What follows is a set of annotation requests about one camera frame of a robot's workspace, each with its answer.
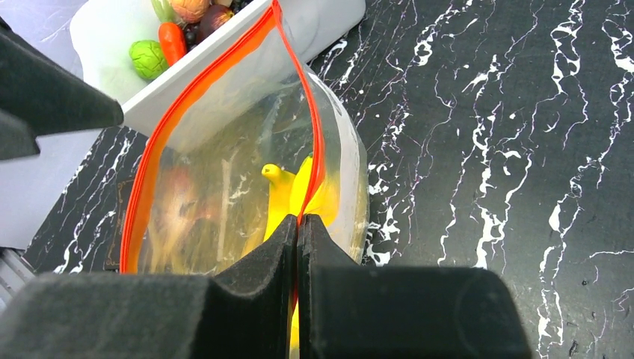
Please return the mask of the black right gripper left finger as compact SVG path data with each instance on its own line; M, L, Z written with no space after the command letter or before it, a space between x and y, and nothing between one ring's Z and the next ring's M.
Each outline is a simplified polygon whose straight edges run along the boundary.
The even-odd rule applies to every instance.
M297 219L215 276L46 274L1 314L3 358L287 358Z

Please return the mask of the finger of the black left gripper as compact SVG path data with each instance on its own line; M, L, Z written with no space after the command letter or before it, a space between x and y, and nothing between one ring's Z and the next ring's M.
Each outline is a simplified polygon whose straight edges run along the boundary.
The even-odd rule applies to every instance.
M1 160L40 154L37 138L119 126L121 104L1 22Z

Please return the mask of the clear zip top bag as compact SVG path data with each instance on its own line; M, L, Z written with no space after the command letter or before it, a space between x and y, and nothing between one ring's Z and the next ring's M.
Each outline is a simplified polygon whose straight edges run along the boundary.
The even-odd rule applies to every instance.
M280 2L271 1L239 42L293 71L251 76L230 90L238 73L218 58L176 98L135 177L121 273L215 276L228 269L250 253L242 254L248 239L264 233L269 181L262 167L272 163L296 174L307 156L313 167L302 208L325 177L336 177L339 214L325 227L360 261L368 221L366 150L336 94L295 54Z

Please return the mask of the yellow banana bunch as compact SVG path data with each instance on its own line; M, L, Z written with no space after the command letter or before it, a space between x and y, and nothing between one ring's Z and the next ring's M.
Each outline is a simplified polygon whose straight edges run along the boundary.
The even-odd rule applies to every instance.
M269 181L268 213L263 234L251 236L242 254L246 255L267 241L287 215L319 215L325 226L330 226L339 214L340 181L325 177L307 207L302 208L312 173L313 158L307 156L296 174L269 163L262 167L261 175Z

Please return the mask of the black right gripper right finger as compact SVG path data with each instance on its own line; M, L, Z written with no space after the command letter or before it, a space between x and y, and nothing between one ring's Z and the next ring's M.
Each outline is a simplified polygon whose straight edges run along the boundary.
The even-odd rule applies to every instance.
M530 358L507 286L466 267L361 266L306 215L298 234L302 358Z

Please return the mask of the red carrot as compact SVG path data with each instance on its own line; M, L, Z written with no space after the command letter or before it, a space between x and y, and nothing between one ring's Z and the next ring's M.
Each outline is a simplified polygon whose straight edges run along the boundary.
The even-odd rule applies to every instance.
M171 67L187 54L184 32L173 22L163 22L158 29L161 50L167 64Z

